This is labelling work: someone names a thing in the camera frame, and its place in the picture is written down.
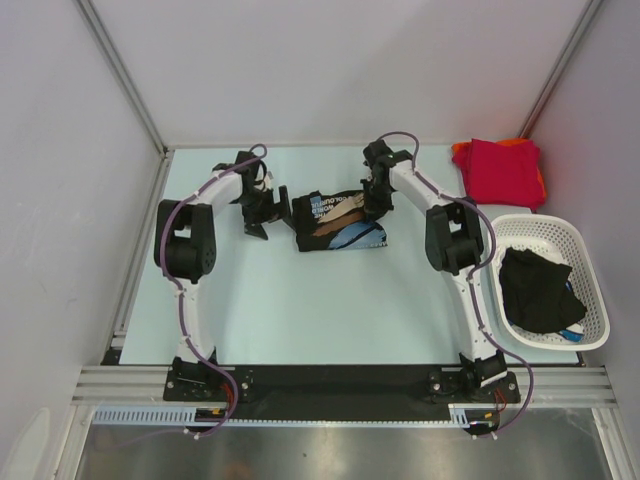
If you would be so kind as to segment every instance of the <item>red folded shirt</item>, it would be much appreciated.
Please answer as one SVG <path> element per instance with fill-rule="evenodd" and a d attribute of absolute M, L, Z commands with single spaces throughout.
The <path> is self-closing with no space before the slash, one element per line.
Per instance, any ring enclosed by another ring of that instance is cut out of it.
<path fill-rule="evenodd" d="M 504 146 L 473 139 L 453 156 L 464 188 L 477 203 L 537 210 L 545 200 L 538 177 L 540 149 L 532 141 Z"/>

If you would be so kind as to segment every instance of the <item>plastic basket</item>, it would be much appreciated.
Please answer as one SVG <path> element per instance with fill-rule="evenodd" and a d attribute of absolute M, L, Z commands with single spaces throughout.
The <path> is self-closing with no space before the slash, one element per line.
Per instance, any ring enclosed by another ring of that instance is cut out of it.
<path fill-rule="evenodd" d="M 496 256 L 491 264 L 500 316 L 500 328 L 531 347 L 546 350 L 585 351 L 600 347 L 609 338 L 609 317 L 602 300 L 587 248 L 582 236 L 570 223 L 547 215 L 503 215 L 492 222 L 496 232 Z M 511 325 L 504 311 L 499 274 L 507 248 L 530 249 L 555 262 L 573 267 L 569 281 L 574 294 L 587 307 L 587 314 L 579 323 L 584 328 L 580 342 L 571 342 L 556 334 L 538 334 Z"/>

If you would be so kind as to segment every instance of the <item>table top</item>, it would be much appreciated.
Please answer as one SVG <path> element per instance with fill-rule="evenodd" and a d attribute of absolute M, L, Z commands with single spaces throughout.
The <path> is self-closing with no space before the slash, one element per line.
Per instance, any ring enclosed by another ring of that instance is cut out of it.
<path fill-rule="evenodd" d="M 176 150 L 164 191 L 181 199 L 218 163 L 233 163 L 237 149 Z M 448 146 L 420 150 L 418 164 L 443 188 L 462 194 Z M 320 190 L 360 188 L 366 175 L 362 147 L 280 147 L 265 159 L 274 186 L 290 198 Z M 388 247 L 300 253 L 283 223 L 266 225 L 269 240 L 243 233 L 240 207 L 215 220 L 218 257 L 206 277 L 208 319 L 223 364 L 454 364 L 457 320 L 440 273 L 424 251 L 424 216 L 400 194 L 380 220 Z M 527 209 L 484 205 L 494 219 Z M 492 283 L 482 272 L 489 324 L 496 339 L 531 363 L 575 364 L 573 352 L 520 344 L 497 325 Z M 169 283 L 149 246 L 121 364 L 169 364 L 179 338 Z"/>

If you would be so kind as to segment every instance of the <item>orange cloth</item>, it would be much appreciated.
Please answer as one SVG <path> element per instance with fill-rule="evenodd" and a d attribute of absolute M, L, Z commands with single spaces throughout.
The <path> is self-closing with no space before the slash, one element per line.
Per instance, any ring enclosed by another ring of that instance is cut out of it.
<path fill-rule="evenodd" d="M 498 145 L 502 145 L 504 147 L 510 147 L 512 145 L 518 145 L 520 143 L 524 143 L 524 142 L 528 142 L 529 140 L 526 138 L 507 138 L 505 140 L 500 140 L 499 142 L 495 142 Z M 453 151 L 453 154 L 455 155 L 456 153 L 458 153 L 460 150 L 462 150 L 463 148 L 469 148 L 471 146 L 471 142 L 460 142 L 460 143 L 454 143 L 451 146 L 451 150 Z M 544 199 L 547 199 L 547 189 L 544 186 L 544 180 L 542 178 L 542 173 L 540 172 L 540 169 L 538 168 L 538 182 L 540 183 L 540 186 L 542 187 L 542 195 L 544 196 Z"/>

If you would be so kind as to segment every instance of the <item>gray floor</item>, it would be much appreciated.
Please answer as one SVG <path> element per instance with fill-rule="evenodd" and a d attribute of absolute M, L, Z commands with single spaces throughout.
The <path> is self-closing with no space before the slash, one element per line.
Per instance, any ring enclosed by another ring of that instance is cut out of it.
<path fill-rule="evenodd" d="M 460 430 L 228 427 L 112 448 L 153 431 L 91 428 L 78 480 L 610 479 L 590 410 L 530 411 L 498 441 Z"/>

